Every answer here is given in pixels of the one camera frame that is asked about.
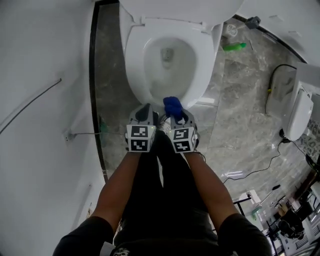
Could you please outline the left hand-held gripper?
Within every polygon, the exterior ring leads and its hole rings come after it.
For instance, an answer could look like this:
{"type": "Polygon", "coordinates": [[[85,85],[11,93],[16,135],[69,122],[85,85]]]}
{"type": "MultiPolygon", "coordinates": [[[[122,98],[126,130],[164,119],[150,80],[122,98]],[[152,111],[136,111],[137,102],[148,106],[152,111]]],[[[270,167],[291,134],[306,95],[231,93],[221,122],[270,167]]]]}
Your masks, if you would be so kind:
{"type": "Polygon", "coordinates": [[[126,125],[125,141],[127,150],[148,153],[155,139],[159,115],[150,103],[137,107],[130,113],[126,125]]]}

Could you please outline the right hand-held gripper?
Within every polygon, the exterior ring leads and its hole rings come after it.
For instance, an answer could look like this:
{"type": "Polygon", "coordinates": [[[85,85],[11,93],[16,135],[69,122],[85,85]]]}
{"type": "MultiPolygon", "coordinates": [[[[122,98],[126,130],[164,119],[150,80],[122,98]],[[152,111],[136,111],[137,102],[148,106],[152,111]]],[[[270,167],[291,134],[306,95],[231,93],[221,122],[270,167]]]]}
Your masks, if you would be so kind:
{"type": "Polygon", "coordinates": [[[175,153],[195,152],[199,144],[199,133],[194,116],[186,109],[182,109],[180,120],[174,115],[170,116],[170,130],[167,135],[175,153]]]}

